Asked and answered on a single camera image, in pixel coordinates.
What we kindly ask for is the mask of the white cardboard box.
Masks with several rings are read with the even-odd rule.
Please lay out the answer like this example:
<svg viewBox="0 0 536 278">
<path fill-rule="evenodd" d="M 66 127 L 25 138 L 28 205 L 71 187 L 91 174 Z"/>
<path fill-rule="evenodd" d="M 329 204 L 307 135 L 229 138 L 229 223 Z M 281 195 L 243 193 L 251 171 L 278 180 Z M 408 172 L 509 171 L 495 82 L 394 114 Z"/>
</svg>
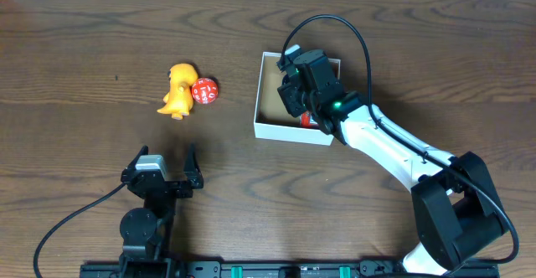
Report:
<svg viewBox="0 0 536 278">
<path fill-rule="evenodd" d="M 330 146 L 333 136 L 315 128 L 301 126 L 300 118 L 290 116 L 277 92 L 283 75 L 276 66 L 280 53 L 261 56 L 253 126 L 255 137 L 266 140 Z"/>
</svg>

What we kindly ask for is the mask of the red toy robot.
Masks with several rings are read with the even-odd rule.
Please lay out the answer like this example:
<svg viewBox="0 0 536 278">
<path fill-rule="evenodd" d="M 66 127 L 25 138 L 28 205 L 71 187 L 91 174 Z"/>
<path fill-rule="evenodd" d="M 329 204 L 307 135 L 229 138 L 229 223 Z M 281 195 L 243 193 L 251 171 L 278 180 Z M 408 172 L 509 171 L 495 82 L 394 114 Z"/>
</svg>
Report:
<svg viewBox="0 0 536 278">
<path fill-rule="evenodd" d="M 311 112 L 306 111 L 300 115 L 300 127 L 309 129 L 318 128 L 318 124 L 314 121 Z"/>
</svg>

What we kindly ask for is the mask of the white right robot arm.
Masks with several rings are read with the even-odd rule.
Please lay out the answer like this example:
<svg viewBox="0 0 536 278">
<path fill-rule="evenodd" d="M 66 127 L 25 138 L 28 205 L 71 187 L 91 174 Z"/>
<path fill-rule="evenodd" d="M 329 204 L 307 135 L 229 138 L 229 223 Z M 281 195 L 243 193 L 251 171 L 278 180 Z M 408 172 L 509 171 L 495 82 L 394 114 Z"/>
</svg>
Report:
<svg viewBox="0 0 536 278">
<path fill-rule="evenodd" d="M 393 123 L 372 102 L 343 88 L 321 49 L 294 46 L 277 66 L 285 75 L 277 91 L 291 116 L 309 113 L 320 131 L 371 157 L 410 191 L 420 242 L 402 259 L 404 271 L 449 274 L 513 233 L 478 155 L 456 157 Z"/>
</svg>

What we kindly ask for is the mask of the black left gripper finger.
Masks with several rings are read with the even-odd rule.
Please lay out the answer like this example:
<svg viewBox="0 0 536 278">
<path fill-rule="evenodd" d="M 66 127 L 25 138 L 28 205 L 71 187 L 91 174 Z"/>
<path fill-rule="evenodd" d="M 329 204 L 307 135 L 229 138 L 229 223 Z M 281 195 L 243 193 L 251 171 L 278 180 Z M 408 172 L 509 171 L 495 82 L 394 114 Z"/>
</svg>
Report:
<svg viewBox="0 0 536 278">
<path fill-rule="evenodd" d="M 198 166 L 194 144 L 191 144 L 188 148 L 188 154 L 183 166 L 183 173 L 187 177 L 187 180 L 201 179 L 201 170 Z"/>
<path fill-rule="evenodd" d="M 136 171 L 136 164 L 140 157 L 145 156 L 148 154 L 148 146 L 142 146 L 139 153 L 131 160 L 131 162 L 127 165 L 126 170 L 129 172 Z"/>
</svg>

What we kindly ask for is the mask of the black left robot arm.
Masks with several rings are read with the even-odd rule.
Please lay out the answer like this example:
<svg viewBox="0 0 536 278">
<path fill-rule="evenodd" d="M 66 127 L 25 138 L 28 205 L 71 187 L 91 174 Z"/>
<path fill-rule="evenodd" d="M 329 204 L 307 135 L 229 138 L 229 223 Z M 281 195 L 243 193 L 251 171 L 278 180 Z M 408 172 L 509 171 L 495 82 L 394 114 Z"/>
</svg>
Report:
<svg viewBox="0 0 536 278">
<path fill-rule="evenodd" d="M 168 181 L 163 156 L 150 154 L 144 146 L 121 173 L 127 189 L 143 200 L 141 208 L 127 212 L 120 223 L 123 238 L 120 278 L 166 278 L 185 275 L 184 264 L 168 256 L 176 202 L 191 198 L 204 187 L 195 145 L 184 161 L 184 180 Z"/>
</svg>

